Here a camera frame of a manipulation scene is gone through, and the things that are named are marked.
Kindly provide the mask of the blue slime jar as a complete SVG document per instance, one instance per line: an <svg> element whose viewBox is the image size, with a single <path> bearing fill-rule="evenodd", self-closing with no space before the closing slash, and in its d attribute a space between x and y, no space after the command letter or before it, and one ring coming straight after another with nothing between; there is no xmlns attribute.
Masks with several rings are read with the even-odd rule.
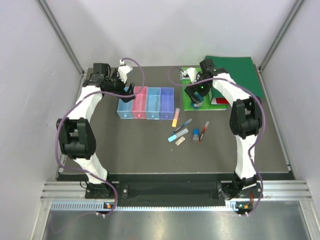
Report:
<svg viewBox="0 0 320 240"><path fill-rule="evenodd" d="M197 93L198 92L195 92L194 93L194 103L191 102L191 106L194 108L194 109L199 109L202 105L203 105L203 102L199 102L199 99L197 97Z"/></svg>

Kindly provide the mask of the red folder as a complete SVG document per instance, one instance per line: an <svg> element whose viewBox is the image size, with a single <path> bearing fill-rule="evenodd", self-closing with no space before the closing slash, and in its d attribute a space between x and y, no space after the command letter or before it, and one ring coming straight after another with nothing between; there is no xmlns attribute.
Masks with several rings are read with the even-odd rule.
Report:
<svg viewBox="0 0 320 240"><path fill-rule="evenodd" d="M225 98L216 98L215 99L215 102L216 102L216 104L217 105L228 105L229 104L229 102L228 102L228 100L227 99L225 99Z"/></svg>

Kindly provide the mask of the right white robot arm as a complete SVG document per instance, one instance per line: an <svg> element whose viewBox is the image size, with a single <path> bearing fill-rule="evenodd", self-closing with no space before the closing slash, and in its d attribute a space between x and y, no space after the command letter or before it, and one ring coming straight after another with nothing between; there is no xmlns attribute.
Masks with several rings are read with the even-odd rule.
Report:
<svg viewBox="0 0 320 240"><path fill-rule="evenodd" d="M190 79L185 93L192 104L198 105L211 89L222 94L231 106L229 127L237 146L237 163L231 185L222 185L219 194L226 200L245 198L257 186L255 143L263 125L261 102L252 93L236 84L225 68L217 68L211 58L200 62L200 71L194 67L182 71Z"/></svg>

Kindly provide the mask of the purple drawer box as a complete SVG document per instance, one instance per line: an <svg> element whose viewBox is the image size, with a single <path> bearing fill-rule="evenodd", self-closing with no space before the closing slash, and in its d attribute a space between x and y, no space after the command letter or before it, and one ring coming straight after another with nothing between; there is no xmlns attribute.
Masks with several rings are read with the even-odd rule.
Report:
<svg viewBox="0 0 320 240"><path fill-rule="evenodd" d="M160 119L172 120L175 113L174 88L162 87L160 90Z"/></svg>

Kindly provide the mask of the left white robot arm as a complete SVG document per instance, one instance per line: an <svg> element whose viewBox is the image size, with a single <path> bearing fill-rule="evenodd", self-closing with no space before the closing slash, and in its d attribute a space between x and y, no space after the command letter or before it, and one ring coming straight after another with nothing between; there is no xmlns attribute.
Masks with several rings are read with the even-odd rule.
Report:
<svg viewBox="0 0 320 240"><path fill-rule="evenodd" d="M124 60L115 69L107 63L94 63L92 73L82 84L77 106L65 120L57 120L61 153L76 162L88 178L85 194L87 199L114 197L114 187L107 182L108 171L96 154L97 142L90 121L104 92L119 95L125 103L135 99L135 85L132 83L126 87L128 74L132 69Z"/></svg>

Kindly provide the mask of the pink drawer box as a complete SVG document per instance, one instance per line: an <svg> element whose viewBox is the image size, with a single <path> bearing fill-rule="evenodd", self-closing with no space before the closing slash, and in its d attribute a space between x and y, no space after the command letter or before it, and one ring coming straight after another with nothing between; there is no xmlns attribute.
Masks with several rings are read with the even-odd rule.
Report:
<svg viewBox="0 0 320 240"><path fill-rule="evenodd" d="M131 112L134 119L146 119L146 105L147 105L147 94L148 87L136 86L134 88L135 99L132 102Z"/></svg>

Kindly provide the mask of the light green folder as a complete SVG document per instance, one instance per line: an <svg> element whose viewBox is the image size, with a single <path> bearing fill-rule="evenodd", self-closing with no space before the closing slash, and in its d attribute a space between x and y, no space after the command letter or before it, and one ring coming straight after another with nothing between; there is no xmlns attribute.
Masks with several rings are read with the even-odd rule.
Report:
<svg viewBox="0 0 320 240"><path fill-rule="evenodd" d="M182 104L184 111L224 111L229 104L216 104L216 98L224 98L219 91L211 88L207 96L204 97L203 104L200 108L195 109L191 106L191 101L185 93L185 88L182 87Z"/></svg>

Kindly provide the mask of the dark green binder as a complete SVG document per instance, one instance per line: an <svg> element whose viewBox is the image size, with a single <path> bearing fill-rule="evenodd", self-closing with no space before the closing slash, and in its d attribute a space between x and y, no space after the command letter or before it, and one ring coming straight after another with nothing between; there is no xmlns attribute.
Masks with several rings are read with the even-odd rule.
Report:
<svg viewBox="0 0 320 240"><path fill-rule="evenodd" d="M225 68L236 84L248 89L263 99L265 97L261 82L251 57L219 57L207 55L217 68Z"/></svg>

